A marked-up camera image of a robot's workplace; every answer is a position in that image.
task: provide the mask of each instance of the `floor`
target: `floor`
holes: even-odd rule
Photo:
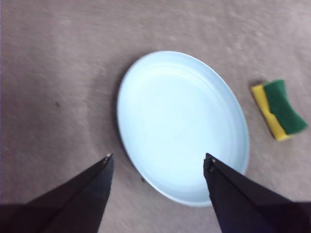
[[[275,141],[249,89],[285,79],[311,123],[310,12],[308,0],[2,0],[1,201],[29,201],[113,152],[101,233],[219,233],[213,208],[165,198],[122,148],[120,81],[156,50],[190,54],[231,87],[249,127],[247,177],[311,200],[311,130]]]

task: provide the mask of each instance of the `yellow sponge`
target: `yellow sponge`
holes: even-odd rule
[[[256,100],[263,116],[265,117],[265,119],[268,123],[268,126],[269,126],[272,134],[276,138],[276,140],[283,141],[287,138],[290,138],[291,136],[287,135],[285,133],[283,127],[278,122],[276,116],[270,112],[268,99],[267,99],[266,93],[263,89],[263,85],[260,84],[257,86],[253,86],[252,92],[253,92],[255,100]]]

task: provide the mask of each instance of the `white plate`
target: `white plate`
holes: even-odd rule
[[[117,114],[136,169],[176,202],[211,205],[206,152],[245,173],[249,138],[241,107],[222,78],[194,57],[159,51],[140,58],[122,81]]]

